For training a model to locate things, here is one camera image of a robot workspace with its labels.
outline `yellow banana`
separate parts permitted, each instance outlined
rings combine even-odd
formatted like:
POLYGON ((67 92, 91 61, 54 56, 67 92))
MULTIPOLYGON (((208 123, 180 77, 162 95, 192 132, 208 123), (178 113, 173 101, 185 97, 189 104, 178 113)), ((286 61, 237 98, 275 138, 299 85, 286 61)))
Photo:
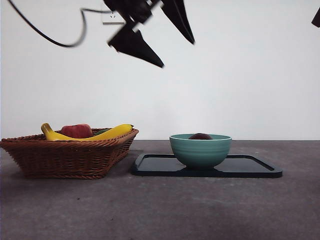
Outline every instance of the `yellow banana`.
POLYGON ((87 138, 73 138, 69 137, 66 135, 63 135, 61 133, 57 133, 52 130, 50 127, 49 123, 44 123, 41 125, 41 130, 45 135, 45 138, 48 141, 100 141, 100 140, 107 140, 107 139, 112 139, 117 136, 129 133, 132 130, 132 125, 131 124, 121 124, 118 126, 115 126, 108 131, 105 131, 99 135, 92 136, 92 137, 87 137, 87 138))

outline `bowl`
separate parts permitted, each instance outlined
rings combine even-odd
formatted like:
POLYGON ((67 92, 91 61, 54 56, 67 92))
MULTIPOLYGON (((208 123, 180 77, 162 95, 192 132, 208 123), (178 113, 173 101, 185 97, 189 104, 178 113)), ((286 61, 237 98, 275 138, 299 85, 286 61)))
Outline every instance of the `bowl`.
POLYGON ((190 169, 213 169, 227 157, 232 138, 209 134, 212 139, 188 139, 194 133, 170 136, 175 157, 190 169))

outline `basket rim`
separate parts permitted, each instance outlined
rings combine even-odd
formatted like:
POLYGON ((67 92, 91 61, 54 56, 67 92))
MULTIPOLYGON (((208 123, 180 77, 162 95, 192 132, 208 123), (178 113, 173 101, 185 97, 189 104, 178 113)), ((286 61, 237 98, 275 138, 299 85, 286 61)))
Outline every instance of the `basket rim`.
MULTIPOLYGON (((92 128, 94 131, 99 131, 99 130, 104 130, 104 129, 110 129, 109 127, 104 127, 104 128, 92 128)), ((89 143, 108 143, 108 142, 115 142, 115 141, 121 141, 128 136, 135 136, 139 132, 138 129, 133 128, 130 132, 127 132, 123 135, 119 135, 113 138, 109 139, 104 139, 104 140, 89 140, 89 141, 78 141, 78 140, 35 140, 32 138, 37 138, 37 137, 44 137, 45 135, 42 134, 33 134, 33 135, 26 135, 26 136, 19 136, 19 137, 9 137, 9 138, 2 138, 0 141, 0 147, 2 147, 2 143, 52 143, 52 144, 61 144, 61 143, 81 143, 81 144, 89 144, 89 143)))

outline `woven basket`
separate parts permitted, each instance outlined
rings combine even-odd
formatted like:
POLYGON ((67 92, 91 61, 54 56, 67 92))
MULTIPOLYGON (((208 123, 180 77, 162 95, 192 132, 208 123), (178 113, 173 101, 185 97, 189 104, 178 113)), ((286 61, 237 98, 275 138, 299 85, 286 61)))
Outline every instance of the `woven basket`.
MULTIPOLYGON (((106 128, 92 128, 92 132, 103 129, 106 128)), ((47 141, 44 134, 38 134, 4 138, 0 147, 10 154, 26 178, 101 179, 128 154, 138 132, 132 129, 99 141, 47 141)))

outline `robotic arm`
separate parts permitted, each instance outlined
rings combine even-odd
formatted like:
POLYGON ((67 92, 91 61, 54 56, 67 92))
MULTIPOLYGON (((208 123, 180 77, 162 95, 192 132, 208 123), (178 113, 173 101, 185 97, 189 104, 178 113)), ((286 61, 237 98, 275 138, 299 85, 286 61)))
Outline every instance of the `robotic arm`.
MULTIPOLYGON (((108 42, 108 45, 114 47, 117 52, 131 55, 162 68, 164 63, 144 41, 141 32, 133 31, 138 23, 144 24, 152 16, 151 9, 160 0, 103 1, 109 9, 117 11, 126 22, 124 27, 108 42)), ((165 15, 182 35, 194 44, 195 39, 188 22, 184 0, 162 0, 162 3, 161 8, 165 15)))
POLYGON ((315 14, 314 19, 312 20, 312 24, 320 28, 320 8, 318 12, 315 14))

